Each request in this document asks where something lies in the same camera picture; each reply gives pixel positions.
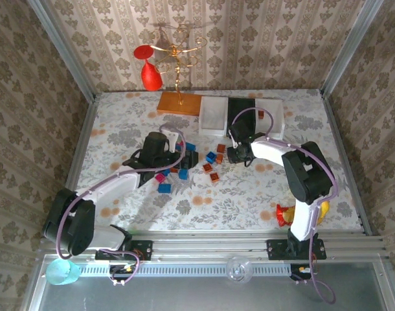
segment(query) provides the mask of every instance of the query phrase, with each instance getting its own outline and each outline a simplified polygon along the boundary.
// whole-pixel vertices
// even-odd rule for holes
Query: white box
[[[255,99],[255,107],[264,108],[269,111],[274,118],[274,125],[269,133],[271,138],[275,139],[283,139],[284,138],[284,129],[286,127],[284,120],[284,107],[282,104],[282,100],[280,99],[265,99],[265,98],[256,98]],[[258,119],[258,113],[255,114],[256,126],[255,133],[265,133],[271,125],[271,119],[269,116],[264,113],[264,118],[262,120]]]
[[[199,113],[199,135],[226,136],[228,98],[202,96]]]

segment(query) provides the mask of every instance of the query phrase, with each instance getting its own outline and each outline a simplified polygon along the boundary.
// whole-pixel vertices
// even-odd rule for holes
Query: teal cup
[[[75,263],[61,258],[52,261],[45,272],[47,281],[52,285],[65,285],[78,280],[81,269]]]

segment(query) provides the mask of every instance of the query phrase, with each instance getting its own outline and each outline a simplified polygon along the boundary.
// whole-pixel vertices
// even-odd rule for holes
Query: orange wooden base
[[[183,105],[179,103],[179,95],[174,92],[163,92],[160,98],[157,112],[175,113],[176,115],[199,116],[201,95],[181,93]]]

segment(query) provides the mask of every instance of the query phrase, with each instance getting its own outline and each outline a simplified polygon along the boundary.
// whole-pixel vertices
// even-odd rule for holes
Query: floral tablecloth
[[[311,90],[196,91],[202,95],[226,97],[279,98],[284,102],[284,139],[297,144],[315,141],[321,148],[340,187],[339,197],[330,203],[322,229],[360,230],[353,200],[334,142],[321,96]],[[199,164],[189,170],[184,181],[171,173],[167,182],[171,194],[159,194],[155,179],[141,188],[115,198],[97,208],[96,223],[116,224],[131,230],[174,229],[277,229],[276,204],[295,203],[284,169],[263,159],[249,168],[232,165],[225,159],[214,165],[220,176],[212,184],[202,165],[205,155],[216,152],[219,143],[231,145],[227,138],[198,135],[197,117],[158,114],[161,92],[104,93],[101,95],[91,138],[87,147],[78,188],[93,185],[116,170],[121,162],[141,148],[151,131],[171,122],[184,132],[186,140],[197,146]]]

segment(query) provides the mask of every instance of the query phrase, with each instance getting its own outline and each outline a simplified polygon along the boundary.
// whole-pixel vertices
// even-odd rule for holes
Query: pink block
[[[158,175],[155,176],[155,179],[157,179],[159,183],[162,183],[166,180],[166,176],[162,173],[158,173]]]

